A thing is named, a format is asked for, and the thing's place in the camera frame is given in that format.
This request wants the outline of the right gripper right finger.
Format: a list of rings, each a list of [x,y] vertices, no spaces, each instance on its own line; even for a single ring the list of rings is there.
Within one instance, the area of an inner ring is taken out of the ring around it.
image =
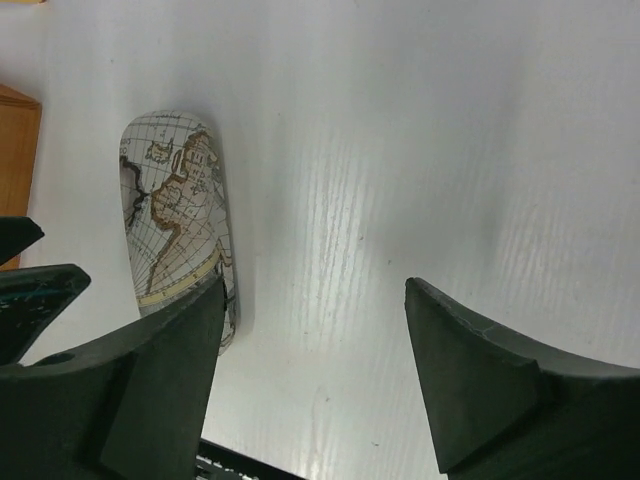
[[[440,473],[638,477],[637,369],[534,340],[417,277],[405,312]]]

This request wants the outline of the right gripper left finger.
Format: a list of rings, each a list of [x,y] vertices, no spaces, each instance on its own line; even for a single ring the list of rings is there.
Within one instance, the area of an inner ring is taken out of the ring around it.
[[[224,326],[221,280],[101,338],[1,370],[5,479],[189,479]]]

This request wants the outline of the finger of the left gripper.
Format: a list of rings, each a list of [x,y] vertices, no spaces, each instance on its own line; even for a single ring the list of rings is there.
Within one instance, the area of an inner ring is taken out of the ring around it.
[[[1,364],[18,363],[90,283],[90,276],[74,264],[2,271]]]
[[[0,218],[1,267],[18,268],[20,255],[44,237],[43,230],[29,217]]]

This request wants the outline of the map print glasses case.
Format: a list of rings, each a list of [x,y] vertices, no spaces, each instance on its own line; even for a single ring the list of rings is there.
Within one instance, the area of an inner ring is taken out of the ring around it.
[[[210,279],[225,288],[220,349],[238,323],[235,265],[222,162],[212,129],[181,110],[144,113],[119,144],[120,191],[132,281],[141,315]]]

